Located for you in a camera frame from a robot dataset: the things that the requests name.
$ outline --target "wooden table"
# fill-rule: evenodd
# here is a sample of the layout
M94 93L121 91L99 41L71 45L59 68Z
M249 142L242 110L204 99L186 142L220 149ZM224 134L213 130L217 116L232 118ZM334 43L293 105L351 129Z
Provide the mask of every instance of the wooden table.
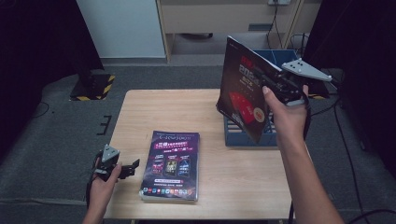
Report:
M290 192L276 147L226 147L219 90L128 91L110 145L120 161L140 159L135 176L119 181L105 218L281 219ZM198 132L199 199L193 204L145 203L138 194L152 132Z

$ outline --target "gray carpet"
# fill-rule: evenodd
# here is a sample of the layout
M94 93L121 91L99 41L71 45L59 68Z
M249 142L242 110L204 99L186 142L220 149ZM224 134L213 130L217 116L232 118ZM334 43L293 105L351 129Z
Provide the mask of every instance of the gray carpet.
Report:
M69 94L78 77L49 84L35 117L0 166L0 199L62 199L79 205L37 203L0 204L0 223L79 223L92 159L109 143L125 93L132 89L216 89L221 66L107 67L116 76L105 100L73 102ZM313 113L336 100L311 100ZM359 139L344 110L337 107L358 179L365 211L396 209L396 180L374 152L360 148ZM111 121L105 135L101 123ZM334 113L314 116L306 139L325 189L345 221L360 214L346 148ZM395 215L369 217L372 223L392 223ZM128 223L107 220L106 223Z

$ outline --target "plastic crate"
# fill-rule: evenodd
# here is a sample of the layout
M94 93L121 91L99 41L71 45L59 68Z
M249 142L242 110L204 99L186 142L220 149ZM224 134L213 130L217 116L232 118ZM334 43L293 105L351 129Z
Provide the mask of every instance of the plastic crate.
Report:
M254 50L270 63L281 68L283 63L289 63L297 60L297 55L292 49L263 49ZM274 147L276 146L276 130L274 124L270 121L272 113L270 113L269 121L262 131L260 142L253 142L248 134L241 130L230 119L224 117L224 137L226 147Z

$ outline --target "magazine cover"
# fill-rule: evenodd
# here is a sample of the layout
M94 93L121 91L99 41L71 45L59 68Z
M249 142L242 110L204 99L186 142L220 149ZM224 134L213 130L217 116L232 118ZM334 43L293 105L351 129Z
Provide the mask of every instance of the magazine cover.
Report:
M269 108L264 101L262 81L257 74L280 72L262 56L230 36L224 58L217 110L259 143Z
M143 200L198 200L198 133L154 131L143 176Z

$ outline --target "human hand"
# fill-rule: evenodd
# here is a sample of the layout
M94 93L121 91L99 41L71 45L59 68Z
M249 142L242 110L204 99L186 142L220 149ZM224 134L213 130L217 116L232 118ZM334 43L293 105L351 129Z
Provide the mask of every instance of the human hand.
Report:
M274 113L277 142L293 143L304 141L305 105L284 105L267 87L263 87L262 92L264 93L265 102ZM308 94L308 87L305 85L304 94Z
M121 172L122 164L117 164L111 172L107 181L104 181L97 174L93 174L93 181L90 191L90 206L83 223L100 223L105 215L108 202L110 202L113 189Z

